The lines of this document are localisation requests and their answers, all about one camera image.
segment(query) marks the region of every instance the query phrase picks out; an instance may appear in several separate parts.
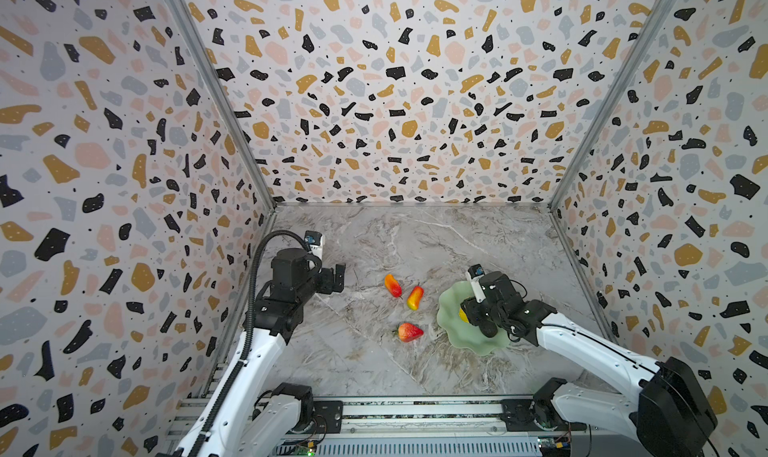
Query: terrazzo wallpaper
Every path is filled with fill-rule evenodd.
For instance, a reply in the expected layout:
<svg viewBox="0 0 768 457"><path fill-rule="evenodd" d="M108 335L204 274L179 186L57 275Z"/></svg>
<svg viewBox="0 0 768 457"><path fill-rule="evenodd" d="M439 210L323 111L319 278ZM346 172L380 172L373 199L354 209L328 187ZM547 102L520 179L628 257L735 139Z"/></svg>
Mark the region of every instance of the terrazzo wallpaper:
<svg viewBox="0 0 768 457"><path fill-rule="evenodd" d="M768 449L766 4L677 0L556 210L614 335L691 366L732 457Z"/></svg>
<svg viewBox="0 0 768 457"><path fill-rule="evenodd" d="M0 454L154 455L261 202L162 0L0 0Z"/></svg>
<svg viewBox="0 0 768 457"><path fill-rule="evenodd" d="M544 202L655 0L186 0L278 202Z"/></svg>

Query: metal corner post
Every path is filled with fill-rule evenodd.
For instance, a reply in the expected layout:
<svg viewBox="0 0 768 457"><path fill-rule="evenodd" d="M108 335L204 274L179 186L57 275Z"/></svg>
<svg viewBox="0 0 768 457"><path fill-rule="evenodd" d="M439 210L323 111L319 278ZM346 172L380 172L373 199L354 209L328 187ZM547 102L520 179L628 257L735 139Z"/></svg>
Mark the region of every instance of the metal corner post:
<svg viewBox="0 0 768 457"><path fill-rule="evenodd" d="M571 164L568 165L563 178L558 184L558 188L555 189L552 200L549 202L550 210L558 208L565 195L568 193L571 183L573 183L578 174L579 167L581 167L581 164L587 159L589 151L595 143L597 143L598 138L600 137L600 132L603 130L603 127L606 122L608 122L614 108L624 95L624 91L627 89L635 72L640 67L640 63L648 51L648 47L650 47L656 39L656 35L667 20L667 16L672 11L676 1L677 0L656 0L654 2L653 10L650 12L650 16L646 19L643 28L640 31L638 41L632 49L630 49L627 60L624 61L624 64L619 69L616 80L610 86L610 89L608 89L608 94L605 96L603 104L600 106L594 119L592 119L592 123L587 129L587 133L584 135L584 139L581 141L578 149L576 149L576 155L571 159Z"/></svg>
<svg viewBox="0 0 768 457"><path fill-rule="evenodd" d="M251 180L254 181L256 191L261 197L262 201L267 205L268 209L274 211L275 201L266 187L266 182L261 176L259 166L256 164L254 156L250 153L248 143L245 142L245 136L243 129L240 128L240 123L235 118L230 101L224 94L224 90L219 85L219 79L216 77L216 71L208 60L207 53L203 41L200 39L200 34L197 33L197 28L192 21L192 16L187 12L187 6L184 4L184 0L165 0L168 4L171 16L178 26L178 31L181 34L187 47L192 53L192 59L194 59L198 70L200 71L200 77L211 96L214 99L214 103L219 107L219 112L224 120L226 131L234 139L235 147L243 158L243 164L250 175Z"/></svg>

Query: red strawberry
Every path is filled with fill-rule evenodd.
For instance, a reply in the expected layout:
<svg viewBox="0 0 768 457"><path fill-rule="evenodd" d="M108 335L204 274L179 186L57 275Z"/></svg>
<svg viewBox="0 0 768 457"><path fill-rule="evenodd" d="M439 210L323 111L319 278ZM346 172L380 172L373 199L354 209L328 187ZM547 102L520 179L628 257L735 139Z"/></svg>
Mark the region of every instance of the red strawberry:
<svg viewBox="0 0 768 457"><path fill-rule="evenodd" d="M424 331L412 323L404 323L397 329L397 335L403 342L411 342L424 335Z"/></svg>

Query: marble table surface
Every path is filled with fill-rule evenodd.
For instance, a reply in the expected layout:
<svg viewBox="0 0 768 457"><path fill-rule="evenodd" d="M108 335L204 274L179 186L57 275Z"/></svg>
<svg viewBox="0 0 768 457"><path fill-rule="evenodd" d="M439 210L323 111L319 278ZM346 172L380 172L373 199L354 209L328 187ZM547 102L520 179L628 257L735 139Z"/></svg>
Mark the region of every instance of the marble table surface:
<svg viewBox="0 0 768 457"><path fill-rule="evenodd" d="M282 206L274 230L326 236L324 267L346 263L346 288L317 295L304 323L267 378L312 385L316 395L530 394L550 377L577 379L582 368L521 341L480 357L456 349L437 325L438 296L481 263L502 270L581 326L599 333L589 305L545 210L513 206ZM264 255L259 281L271 277ZM407 297L425 294L418 311L394 299L384 276L398 279ZM396 330L410 322L425 335L403 343Z"/></svg>

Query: slotted metal panel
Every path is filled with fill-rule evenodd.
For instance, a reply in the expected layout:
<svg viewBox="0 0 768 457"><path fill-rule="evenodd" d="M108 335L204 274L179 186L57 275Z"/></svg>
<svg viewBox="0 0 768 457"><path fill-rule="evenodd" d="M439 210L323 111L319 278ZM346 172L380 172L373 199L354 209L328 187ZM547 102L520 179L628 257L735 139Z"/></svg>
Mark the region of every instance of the slotted metal panel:
<svg viewBox="0 0 768 457"><path fill-rule="evenodd" d="M293 449L282 445L275 449L272 456L284 455ZM333 439L321 443L315 449L315 455L374 455L376 457L398 457L400 455L460 455L461 457L539 457L535 437L470 437L470 438L415 438L415 439Z"/></svg>

